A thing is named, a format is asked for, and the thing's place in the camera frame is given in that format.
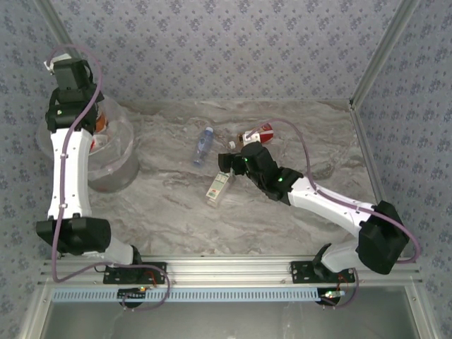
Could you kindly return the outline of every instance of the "orange object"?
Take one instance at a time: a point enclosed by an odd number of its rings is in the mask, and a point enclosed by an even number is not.
[[[108,126],[108,120],[105,116],[104,112],[99,111],[97,113],[97,120],[96,120],[96,133],[100,133],[104,131]]]
[[[153,285],[154,285],[154,287],[157,287],[157,281],[155,280],[154,272],[152,272],[151,270],[148,270],[145,272],[145,274],[153,277]]]
[[[348,281],[347,281],[347,279],[345,279],[345,277],[342,275],[342,274],[338,274],[338,278],[339,278],[339,280],[344,280],[345,281],[345,283],[347,284],[347,289],[346,289],[346,291],[345,291],[345,294],[347,294],[348,293]],[[337,288],[337,290],[336,291],[338,291],[340,288],[340,282],[338,283],[338,288]]]

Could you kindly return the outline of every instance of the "metal frame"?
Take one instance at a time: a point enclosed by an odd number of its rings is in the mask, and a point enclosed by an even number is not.
[[[312,256],[144,256],[144,261],[165,261],[173,288],[292,288],[290,262],[310,261]],[[58,261],[60,276],[69,274],[95,261],[67,256]],[[429,310],[427,294],[416,264],[395,266],[389,275],[379,275],[364,266],[357,267],[359,284],[366,287],[404,286],[410,300],[412,314],[421,339],[440,338],[436,323]],[[52,280],[50,261],[45,261],[30,307],[25,316],[20,339],[40,338],[52,303],[52,294],[60,287],[111,289],[102,284],[103,274],[86,271],[63,284]],[[303,284],[302,287],[331,287],[331,284]]]
[[[351,102],[354,109],[358,109],[364,101],[376,77],[383,68],[389,54],[396,45],[399,37],[405,30],[405,26],[411,19],[420,0],[402,0],[397,7],[393,20],[381,38],[381,41],[372,56],[366,71],[359,80],[355,92],[352,95]]]
[[[58,42],[58,44],[73,44],[71,36],[64,27],[63,22],[50,0],[34,0],[34,2],[38,11],[47,23],[50,32],[54,35],[56,42]],[[80,58],[80,53],[77,49],[68,48],[67,50],[72,57]]]
[[[364,163],[366,164],[367,173],[369,174],[370,183],[372,185],[372,190],[374,191],[375,198],[377,201],[386,201],[386,194],[383,189],[383,184],[381,183],[379,172],[376,168],[374,156],[372,155],[372,151],[370,149],[369,141],[366,137],[366,131],[364,130],[364,125],[362,124],[361,117],[353,107],[350,108],[350,114],[352,116],[353,125],[355,126],[359,145],[361,146]]]

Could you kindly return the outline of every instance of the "plastic bottle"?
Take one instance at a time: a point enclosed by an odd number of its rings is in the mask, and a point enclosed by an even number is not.
[[[195,153],[193,155],[193,164],[197,167],[204,165],[206,161],[207,154],[209,153],[210,147],[213,142],[213,128],[206,127],[206,129],[201,133],[196,144]]]

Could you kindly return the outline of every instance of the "plastic container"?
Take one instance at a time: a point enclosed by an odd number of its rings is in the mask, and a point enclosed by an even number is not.
[[[196,143],[196,149],[192,157],[193,164],[195,166],[201,167],[202,165],[204,165],[210,147],[212,147],[212,142],[213,128],[206,127],[203,133],[201,133],[201,135],[199,136],[198,142]]]
[[[133,150],[133,127],[125,109],[105,96],[99,103],[105,114],[107,128],[98,134],[106,140],[88,156],[88,186],[96,191],[113,193],[126,188],[136,178],[139,162]],[[41,121],[36,135],[37,143],[53,159],[52,141],[45,120]]]

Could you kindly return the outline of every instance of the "transparent plastic bowl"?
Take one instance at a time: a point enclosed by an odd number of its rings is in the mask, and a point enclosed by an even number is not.
[[[133,127],[125,109],[105,96],[99,110],[107,116],[108,127],[102,132],[108,143],[88,156],[88,186],[96,191],[113,193],[126,188],[136,178],[138,158],[133,150]],[[42,152],[53,159],[52,141],[47,123],[42,120],[36,134]]]

